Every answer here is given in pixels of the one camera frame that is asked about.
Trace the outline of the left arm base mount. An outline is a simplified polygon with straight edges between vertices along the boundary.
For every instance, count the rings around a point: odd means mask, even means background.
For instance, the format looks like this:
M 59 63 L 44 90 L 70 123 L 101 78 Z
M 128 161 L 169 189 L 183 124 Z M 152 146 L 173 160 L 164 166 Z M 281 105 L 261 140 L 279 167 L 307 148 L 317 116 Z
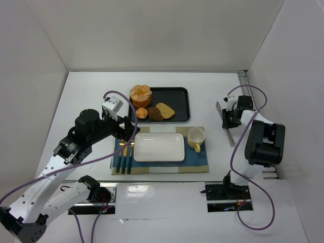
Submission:
M 116 187 L 104 187 L 91 176 L 85 175 L 78 180 L 89 191 L 85 200 L 70 208 L 77 215 L 114 214 Z

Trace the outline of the brown chocolate croissant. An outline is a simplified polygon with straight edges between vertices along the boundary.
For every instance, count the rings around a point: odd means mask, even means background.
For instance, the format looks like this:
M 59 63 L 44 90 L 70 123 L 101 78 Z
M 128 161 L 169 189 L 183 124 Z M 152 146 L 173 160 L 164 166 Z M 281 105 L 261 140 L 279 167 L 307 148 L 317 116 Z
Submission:
M 163 116 L 161 115 L 160 110 L 157 107 L 149 107 L 147 108 L 148 111 L 148 117 L 150 120 L 162 122 Z

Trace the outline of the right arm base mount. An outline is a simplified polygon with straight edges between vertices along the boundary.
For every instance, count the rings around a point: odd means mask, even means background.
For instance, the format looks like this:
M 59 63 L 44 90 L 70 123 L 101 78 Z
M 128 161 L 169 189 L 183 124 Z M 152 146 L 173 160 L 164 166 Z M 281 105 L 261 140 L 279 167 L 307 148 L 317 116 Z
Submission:
M 234 212 L 241 206 L 242 211 L 252 211 L 253 204 L 247 185 L 235 185 L 230 181 L 230 172 L 222 183 L 207 182 L 200 192 L 207 199 L 208 212 Z

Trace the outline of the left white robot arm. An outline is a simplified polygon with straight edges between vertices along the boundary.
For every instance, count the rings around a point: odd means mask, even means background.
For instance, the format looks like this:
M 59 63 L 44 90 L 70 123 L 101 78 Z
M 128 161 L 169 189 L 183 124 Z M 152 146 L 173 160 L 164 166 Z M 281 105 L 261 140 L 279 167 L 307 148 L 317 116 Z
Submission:
M 92 145 L 114 136 L 131 141 L 140 131 L 129 117 L 112 118 L 108 111 L 83 110 L 75 125 L 54 149 L 49 163 L 30 187 L 10 206 L 1 207 L 1 224 L 20 242 L 37 242 L 49 224 L 83 201 L 108 205 L 111 193 L 91 176 L 82 176 L 60 195 L 53 193 L 92 152 Z

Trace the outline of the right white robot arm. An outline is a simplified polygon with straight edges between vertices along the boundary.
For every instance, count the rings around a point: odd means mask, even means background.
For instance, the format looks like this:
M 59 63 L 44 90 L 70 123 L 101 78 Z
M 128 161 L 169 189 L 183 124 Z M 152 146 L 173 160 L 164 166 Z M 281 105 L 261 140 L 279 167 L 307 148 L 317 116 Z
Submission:
M 247 162 L 237 169 L 237 173 L 230 170 L 223 179 L 223 192 L 234 194 L 244 192 L 248 180 L 254 178 L 262 168 L 281 163 L 286 128 L 254 110 L 250 96 L 227 96 L 224 101 L 226 107 L 220 109 L 222 128 L 228 132 L 229 129 L 243 125 L 249 133 L 244 150 Z

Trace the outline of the metal serving tongs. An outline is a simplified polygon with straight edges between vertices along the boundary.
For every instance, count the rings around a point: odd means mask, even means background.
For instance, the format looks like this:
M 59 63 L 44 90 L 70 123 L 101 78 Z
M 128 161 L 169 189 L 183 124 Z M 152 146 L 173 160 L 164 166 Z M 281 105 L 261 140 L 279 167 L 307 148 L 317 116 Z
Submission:
M 218 101 L 216 102 L 216 110 L 217 110 L 221 120 L 223 120 L 222 109 L 221 109 L 220 103 Z M 226 135 L 228 137 L 230 146 L 234 147 L 236 145 L 236 142 L 235 142 L 231 132 L 228 129 L 225 129 L 225 128 L 223 128 L 223 130 L 226 132 Z

